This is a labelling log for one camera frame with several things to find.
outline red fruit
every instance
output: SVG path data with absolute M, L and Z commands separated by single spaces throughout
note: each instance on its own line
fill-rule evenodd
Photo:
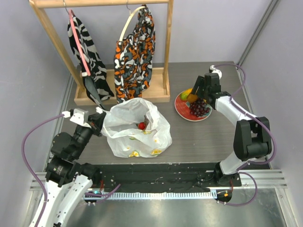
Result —
M 138 124 L 138 129 L 144 130 L 146 128 L 146 125 L 144 122 L 141 122 L 140 124 Z

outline wooden table surface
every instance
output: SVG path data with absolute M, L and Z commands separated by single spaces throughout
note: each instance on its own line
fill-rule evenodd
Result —
M 84 149 L 79 163 L 91 164 L 129 164 L 129 163 L 175 163 L 175 162 L 219 162 L 233 151 L 233 138 L 235 128 L 219 112 L 213 111 L 204 121 L 190 122 L 183 119 L 175 110 L 176 96 L 193 87 L 198 75 L 208 72 L 212 64 L 219 62 L 186 62 L 169 64 L 170 102 L 155 103 L 158 110 L 170 123 L 172 145 L 162 154 L 154 158 L 115 157 L 107 143 L 106 137 L 93 136 Z M 223 66 L 221 85 L 222 91 L 232 94 L 241 85 L 235 67 Z M 73 109 L 73 98 L 76 84 L 74 83 L 67 109 Z M 248 109 L 244 93 L 240 92 L 235 100 Z M 78 106 L 88 110 L 89 114 L 95 113 L 95 106 Z M 64 119 L 62 131 L 74 133 L 76 125 Z

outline wooden clothing rack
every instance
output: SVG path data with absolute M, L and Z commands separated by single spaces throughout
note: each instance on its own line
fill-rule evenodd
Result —
M 151 102 L 169 102 L 169 44 L 170 44 L 170 30 L 172 22 L 172 8 L 173 0 L 29 0 L 31 7 L 34 9 L 42 26 L 46 30 L 48 36 L 53 42 L 59 55 L 62 57 L 68 70 L 71 72 L 74 80 L 77 83 L 77 90 L 75 94 L 75 103 L 77 105 L 95 105 L 86 95 L 85 87 L 82 82 L 81 73 L 77 72 L 73 65 L 70 56 L 68 55 L 61 39 L 59 38 L 54 26 L 45 12 L 45 8 L 64 8 L 64 7 L 88 7 L 88 6 L 114 6 L 114 5 L 136 5 L 136 4 L 159 4 L 166 3 L 167 6 L 167 25 L 166 25 L 166 43 L 165 43 L 165 57 L 164 68 L 153 68 L 151 85 L 143 91 L 143 98 Z M 114 84 L 114 70 L 107 70 L 107 82 L 111 90 L 115 93 Z M 116 97 L 111 97 L 104 101 L 104 104 L 116 104 Z

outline clothing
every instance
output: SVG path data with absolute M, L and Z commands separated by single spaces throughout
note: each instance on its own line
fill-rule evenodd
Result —
M 152 14 L 144 6 L 138 11 L 134 31 L 116 43 L 114 66 L 118 103 L 142 97 L 142 91 L 150 86 L 156 36 Z
M 94 45 L 94 42 L 93 42 L 92 38 L 90 37 L 87 29 L 83 25 L 83 23 L 74 15 L 73 15 L 72 19 L 73 19 L 73 22 L 75 25 L 75 29 L 77 32 L 79 42 L 81 44 L 84 58 L 87 62 L 89 70 L 90 70 L 90 74 L 91 74 L 90 77 L 93 80 L 94 87 L 96 88 L 96 90 L 98 92 L 100 100 L 107 100 L 111 96 L 113 97 L 114 93 L 110 90 L 110 88 L 106 82 L 107 71 L 106 71 L 105 65 L 101 61 L 101 59 L 97 53 L 97 49 Z M 78 59 L 78 62 L 81 66 L 83 84 L 85 86 L 85 76 L 87 75 L 87 72 L 85 71 L 85 68 L 82 63 L 82 60 L 81 60 L 81 57 L 80 57 L 80 54 L 79 54 L 79 51 L 78 51 L 78 48 L 77 48 L 77 45 L 75 42 L 75 37 L 72 33 L 70 21 L 67 26 L 67 34 L 68 34 L 68 37 L 70 40 L 72 52 Z M 96 98 L 94 98 L 94 96 L 88 91 L 88 89 L 86 89 L 86 94 L 93 102 L 100 105 L 99 101 Z

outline beige hanger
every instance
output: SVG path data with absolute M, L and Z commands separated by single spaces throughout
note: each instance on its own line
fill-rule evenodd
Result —
M 124 26 L 124 28 L 123 28 L 123 30 L 122 30 L 122 33 L 121 33 L 121 35 L 120 35 L 119 41 L 122 41 L 122 40 L 123 40 L 124 34 L 125 34 L 125 32 L 126 32 L 126 29 L 127 29 L 128 25 L 129 25 L 129 23 L 131 22 L 133 16 L 136 14 L 136 12 L 138 12 L 139 10 L 141 10 L 141 9 L 143 9 L 143 8 L 145 8 L 145 6 L 140 6 L 140 7 L 136 8 L 136 9 L 131 13 L 131 15 L 128 17 L 127 22 L 126 22 L 126 24 L 125 24 L 125 26 Z

